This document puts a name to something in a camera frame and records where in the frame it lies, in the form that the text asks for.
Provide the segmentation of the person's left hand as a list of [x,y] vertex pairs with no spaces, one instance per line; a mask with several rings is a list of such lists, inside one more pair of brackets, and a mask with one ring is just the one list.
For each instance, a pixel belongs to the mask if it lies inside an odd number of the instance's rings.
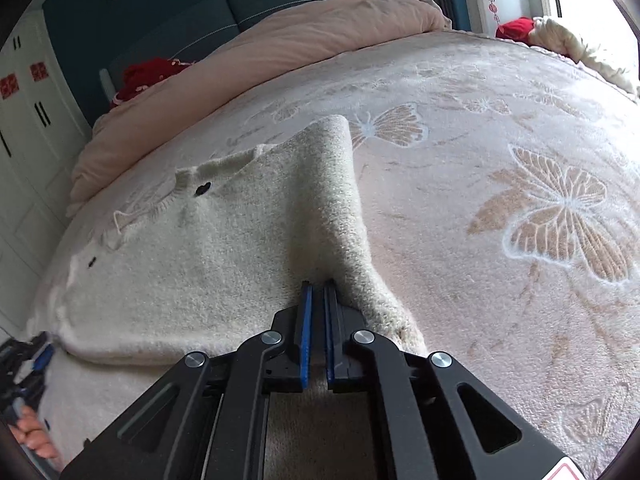
[[51,441],[46,427],[32,408],[24,405],[20,418],[10,426],[10,430],[19,444],[26,445],[39,457],[50,460],[56,470],[61,470],[60,454]]

